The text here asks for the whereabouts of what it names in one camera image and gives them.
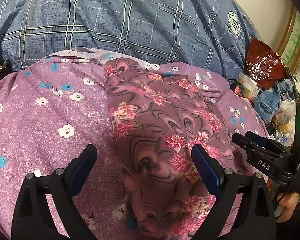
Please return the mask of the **right hand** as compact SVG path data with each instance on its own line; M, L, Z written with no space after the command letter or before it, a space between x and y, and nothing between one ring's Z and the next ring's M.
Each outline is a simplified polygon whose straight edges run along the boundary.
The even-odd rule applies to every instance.
M281 215L279 215L279 217L276 220L277 223L286 222L292 217L293 212L298 203L298 199L299 195L295 191L286 193L284 197L283 193L277 196L277 201L280 200L279 205L283 207Z

